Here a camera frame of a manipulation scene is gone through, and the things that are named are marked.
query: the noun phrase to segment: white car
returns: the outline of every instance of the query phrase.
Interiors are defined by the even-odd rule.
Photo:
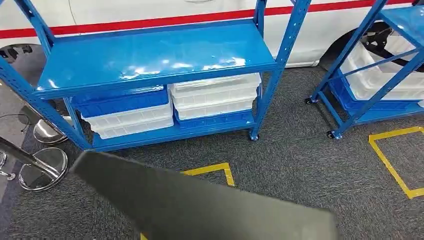
[[[253,16],[256,0],[32,0],[57,36],[91,34],[178,24],[222,21]],[[327,49],[359,26],[372,0],[313,0],[288,67],[316,66]],[[390,0],[386,8],[411,5],[411,0]],[[264,39],[276,56],[293,4],[268,0]],[[13,60],[21,48],[40,44],[14,0],[0,5],[0,54]]]

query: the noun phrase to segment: yellow tape marking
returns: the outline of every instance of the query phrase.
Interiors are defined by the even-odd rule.
[[[228,164],[228,162],[219,163],[219,164],[210,165],[210,166],[199,167],[199,168],[196,168],[196,169],[182,171],[181,173],[183,173],[185,175],[189,175],[189,176],[195,176],[195,175],[207,174],[207,173],[215,172],[215,171],[219,171],[219,170],[224,170],[226,183],[229,186],[234,187],[235,184],[234,184],[233,174],[231,173],[230,164]],[[148,240],[148,239],[145,236],[143,236],[142,233],[140,233],[140,240]]]
[[[399,176],[399,174],[396,172],[396,170],[390,164],[387,157],[383,154],[383,152],[381,151],[379,146],[377,146],[376,140],[386,139],[386,138],[391,138],[391,137],[396,137],[396,136],[399,136],[399,135],[411,134],[411,133],[416,133],[416,132],[422,132],[424,134],[424,128],[421,127],[421,126],[414,126],[414,127],[409,127],[409,128],[405,128],[405,129],[369,135],[369,138],[368,138],[368,142],[369,142],[369,144],[371,144],[375,153],[377,153],[378,157],[384,163],[385,167],[388,169],[390,174],[394,177],[397,184],[399,184],[400,188],[405,192],[405,194],[408,196],[409,199],[419,197],[419,196],[424,196],[424,187],[418,188],[418,189],[412,189],[412,190],[409,189],[408,186],[405,184],[405,182],[402,180],[401,176]]]

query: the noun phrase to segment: shelf rack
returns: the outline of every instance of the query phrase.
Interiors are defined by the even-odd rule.
[[[258,139],[274,91],[286,66],[311,0],[294,7],[276,59],[264,39],[267,0],[257,0],[249,19],[175,25],[89,35],[56,37],[31,0],[15,0],[33,25],[47,61],[36,87],[30,86],[0,59],[0,78],[78,147],[112,151],[241,129]],[[70,98],[96,91],[114,91],[225,76],[263,73],[271,77],[258,89],[256,113],[243,123],[180,129],[173,127],[88,142]],[[72,118],[68,124],[46,101],[63,98]]]
[[[391,8],[383,9],[387,0],[377,0],[372,6],[371,10],[365,16],[360,26],[356,29],[353,36],[344,47],[341,54],[335,60],[333,65],[330,67],[328,72],[323,77],[321,83],[316,87],[310,98],[305,99],[306,104],[317,103],[319,99],[322,100],[324,105],[327,107],[331,115],[334,117],[338,124],[338,128],[327,132],[329,138],[342,138],[342,133],[347,129],[355,125],[367,124],[377,121],[383,121],[393,118],[400,118],[405,116],[411,116],[414,114],[424,113],[424,108],[418,104],[409,106],[403,110],[370,110],[370,108],[377,102],[379,102],[391,89],[396,87],[404,78],[406,78],[411,72],[416,70],[422,64],[424,64],[424,7],[423,6],[410,6],[402,8]],[[415,46],[415,49],[408,52],[383,59],[379,62],[364,66],[345,74],[338,74],[340,66],[343,64],[349,53],[352,51],[354,46],[358,43],[360,38],[364,35],[369,27],[375,21],[383,20],[396,32],[401,34],[405,39]],[[406,64],[395,76],[393,76],[377,93],[372,96],[366,103],[355,111],[347,111],[348,118],[343,121],[339,114],[336,112],[333,105],[330,103],[324,91],[328,88],[331,89],[329,83],[333,80],[346,77],[354,74],[358,71],[362,71],[367,68],[377,66],[379,64],[391,62],[393,60],[402,58],[404,56],[416,54],[408,64]]]

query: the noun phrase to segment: carpet floor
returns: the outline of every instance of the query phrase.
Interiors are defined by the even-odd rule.
[[[341,140],[329,139],[334,122],[326,109],[304,104],[324,73],[320,67],[284,72],[258,141],[242,130],[112,153],[175,171],[227,162],[241,190],[329,209],[342,238],[424,238],[424,196],[408,199],[368,143],[370,134],[422,126],[424,115],[356,126]],[[411,189],[424,187],[423,134],[377,143]],[[29,153],[44,147],[31,134],[22,146]],[[80,153],[69,141],[57,147],[70,160]],[[199,177],[226,184],[223,173]],[[6,238],[139,238],[123,214],[71,174],[39,193],[10,183],[1,211]]]

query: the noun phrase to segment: stacked crates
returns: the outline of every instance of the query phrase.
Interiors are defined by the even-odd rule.
[[[342,76],[342,74],[379,62],[382,59],[380,56],[369,52],[359,42],[341,65],[337,74]],[[345,110],[355,111],[374,96],[401,68],[394,62],[379,64],[346,77],[334,79],[330,81],[329,87]],[[411,105],[424,106],[423,99],[424,73],[413,72],[387,93],[382,100],[373,105],[370,110],[405,110]]]
[[[102,139],[174,125],[172,99],[163,85],[78,95],[70,102]]]
[[[174,83],[169,86],[180,128],[246,121],[261,83],[258,73]]]

